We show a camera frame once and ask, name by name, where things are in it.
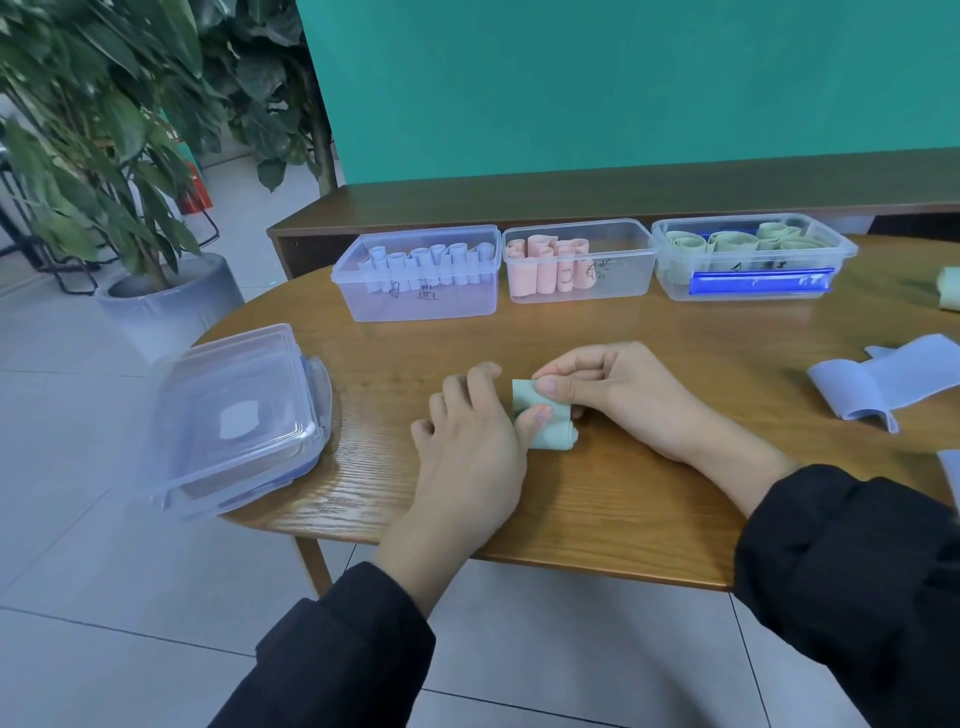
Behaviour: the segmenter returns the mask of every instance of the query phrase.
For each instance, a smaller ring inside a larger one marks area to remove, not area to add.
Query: fingernail
[[[545,376],[543,379],[538,379],[536,384],[537,391],[542,395],[550,396],[557,394],[557,380],[552,376]]]

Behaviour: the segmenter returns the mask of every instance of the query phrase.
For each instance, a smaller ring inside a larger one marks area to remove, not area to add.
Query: gray plant pot
[[[227,260],[206,253],[185,255],[180,271],[163,272],[174,287],[151,292],[143,278],[123,275],[97,289],[96,298],[124,336],[153,363],[181,354],[231,311],[243,305]]]

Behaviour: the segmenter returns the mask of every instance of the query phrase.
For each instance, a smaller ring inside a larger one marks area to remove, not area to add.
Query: blue label
[[[836,268],[799,271],[698,272],[690,279],[691,296],[762,296],[770,293],[823,293],[829,291]]]

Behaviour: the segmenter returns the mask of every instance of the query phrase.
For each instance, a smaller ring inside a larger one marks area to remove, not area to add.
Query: wooden table
[[[865,346],[941,332],[960,341],[960,313],[937,309],[934,280],[960,245],[859,238],[835,290],[816,301],[676,303],[654,281],[639,298],[520,305],[505,281],[492,316],[357,324],[329,269],[247,303],[209,341],[279,322],[330,372],[339,430],[310,474],[227,515],[298,537],[318,592],[329,575],[316,539],[375,544],[409,506],[418,458],[409,424],[427,416],[444,376],[483,359],[503,366],[497,390],[584,344],[646,343],[695,395],[803,463],[885,475],[951,502],[936,458],[960,448],[960,388],[897,412],[901,433],[842,422],[806,376]],[[570,452],[532,451],[516,513],[477,554],[511,564],[727,589],[743,518],[710,482],[632,440],[602,416],[579,425]]]

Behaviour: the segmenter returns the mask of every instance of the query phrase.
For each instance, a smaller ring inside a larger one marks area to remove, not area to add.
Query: green paper strip
[[[535,379],[514,379],[514,417],[530,409],[535,404],[549,404],[553,409],[553,419],[548,422],[537,437],[531,449],[571,449],[577,442],[577,428],[570,421],[570,405],[548,400],[536,390]]]
[[[944,268],[937,276],[940,307],[960,311],[960,267]]]

